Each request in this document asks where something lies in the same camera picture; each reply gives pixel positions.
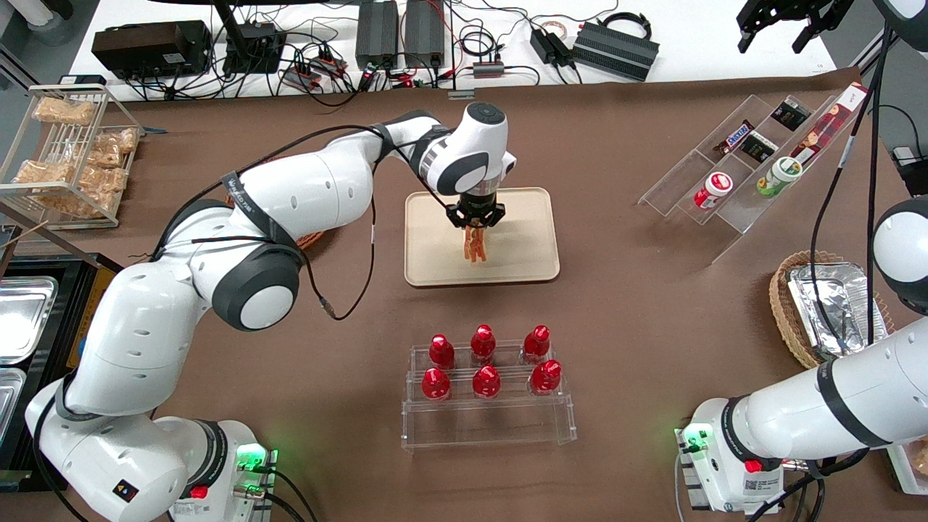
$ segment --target metal rack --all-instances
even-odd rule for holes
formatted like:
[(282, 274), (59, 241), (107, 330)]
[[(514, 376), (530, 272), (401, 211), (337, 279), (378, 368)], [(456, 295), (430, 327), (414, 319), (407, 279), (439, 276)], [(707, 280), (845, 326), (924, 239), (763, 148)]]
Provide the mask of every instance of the metal rack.
[[(127, 128), (136, 129), (136, 143), (132, 150), (122, 158), (121, 168), (125, 170), (126, 177), (131, 173), (132, 163), (135, 160), (137, 140), (145, 135), (143, 127), (132, 114), (112, 96), (104, 85), (34, 85), (29, 88), (32, 102), (22, 118), (19, 131), (13, 139), (13, 146), (3, 165), (0, 166), (0, 179), (6, 179), (13, 166), (13, 159), (17, 157), (19, 146), (30, 124), (40, 123), (32, 118), (35, 108), (42, 98), (59, 98), (68, 101), (90, 102), (94, 105), (90, 124), (45, 124), (43, 131), (45, 141), (33, 159), (42, 163), (66, 163), (75, 169), (73, 179), (70, 181), (54, 181), (43, 183), (5, 183), (0, 184), (0, 199), (17, 208), (37, 223), (46, 223), (48, 228), (111, 228), (119, 225), (116, 217), (122, 199), (122, 191), (115, 193), (111, 208), (101, 206), (93, 198), (87, 196), (80, 188), (81, 176), (87, 166), (87, 159), (92, 146), (101, 133), (122, 132)], [(115, 103), (127, 124), (102, 125), (103, 116), (110, 103)], [(69, 215), (43, 204), (48, 198), (78, 198), (94, 209), (96, 216), (79, 217)]]

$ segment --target chocolate bar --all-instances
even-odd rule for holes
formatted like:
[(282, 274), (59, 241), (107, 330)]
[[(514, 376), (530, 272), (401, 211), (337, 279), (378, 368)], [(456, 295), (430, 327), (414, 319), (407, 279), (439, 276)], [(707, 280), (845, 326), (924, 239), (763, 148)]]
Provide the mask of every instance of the chocolate bar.
[(795, 131), (811, 115), (812, 113), (805, 107), (787, 98), (770, 114), (770, 117), (791, 131)]
[(741, 150), (760, 163), (772, 156), (777, 151), (777, 148), (774, 142), (761, 136), (757, 131), (751, 131), (744, 139), (744, 142), (741, 143)]
[(741, 123), (741, 126), (738, 127), (738, 130), (728, 135), (724, 141), (720, 142), (718, 145), (712, 147), (712, 150), (718, 152), (723, 157), (735, 150), (738, 147), (738, 144), (741, 143), (743, 139), (748, 136), (748, 133), (754, 130), (754, 126), (751, 125), (751, 122), (744, 120)]

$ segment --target foil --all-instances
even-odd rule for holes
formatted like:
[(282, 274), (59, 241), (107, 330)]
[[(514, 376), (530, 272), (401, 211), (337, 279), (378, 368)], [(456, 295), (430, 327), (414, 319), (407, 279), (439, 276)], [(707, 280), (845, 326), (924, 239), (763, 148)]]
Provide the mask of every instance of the foil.
[[(867, 276), (863, 268), (853, 263), (816, 264), (818, 296), (837, 337), (831, 334), (816, 304), (811, 265), (787, 271), (786, 281), (809, 344), (820, 359), (837, 359), (867, 346)], [(886, 335), (886, 323), (874, 303), (873, 341)]]

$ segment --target metal tray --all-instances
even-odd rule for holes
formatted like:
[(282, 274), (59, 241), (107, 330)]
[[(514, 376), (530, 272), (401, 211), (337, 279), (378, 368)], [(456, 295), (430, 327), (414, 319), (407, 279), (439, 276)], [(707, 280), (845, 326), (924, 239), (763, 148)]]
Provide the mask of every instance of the metal tray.
[(49, 277), (0, 280), (0, 365), (32, 355), (57, 293), (58, 282)]
[[(831, 335), (818, 311), (810, 267), (802, 265), (786, 273), (809, 343), (825, 360), (864, 349), (867, 346), (867, 276), (863, 268), (853, 263), (816, 264), (818, 294), (831, 326), (839, 334), (840, 339), (837, 339)], [(883, 315), (874, 306), (873, 340), (878, 341), (886, 335)]]
[(19, 400), (19, 392), (26, 382), (26, 372), (19, 368), (0, 368), (0, 443)]

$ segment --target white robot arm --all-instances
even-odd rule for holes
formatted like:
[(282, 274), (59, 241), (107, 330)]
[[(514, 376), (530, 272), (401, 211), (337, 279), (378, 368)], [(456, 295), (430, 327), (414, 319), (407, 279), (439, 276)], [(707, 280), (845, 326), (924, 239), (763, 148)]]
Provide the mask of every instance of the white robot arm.
[[(876, 266), (911, 309), (928, 315), (928, 198), (878, 222)], [(815, 461), (928, 434), (928, 318), (855, 354), (693, 413), (682, 444), (711, 507), (753, 513), (782, 487), (785, 459)], [(767, 482), (770, 488), (756, 487)]]
[(431, 190), (460, 194), (448, 208), (457, 226), (492, 226), (505, 212), (496, 187), (515, 164), (507, 139), (505, 114), (471, 103), (454, 131), (414, 111), (318, 152), (226, 175), (235, 208), (200, 200), (178, 215), (157, 259), (121, 271), (105, 292), (73, 378), (30, 403), (27, 425), (42, 453), (113, 522), (147, 522), (169, 509), (178, 522), (242, 519), (257, 494), (243, 487), (258, 478), (244, 466), (267, 458), (251, 431), (143, 414), (174, 392), (197, 322), (210, 307), (246, 332), (286, 317), (303, 265), (293, 238), (360, 217), (372, 166), (387, 156), (407, 160)]

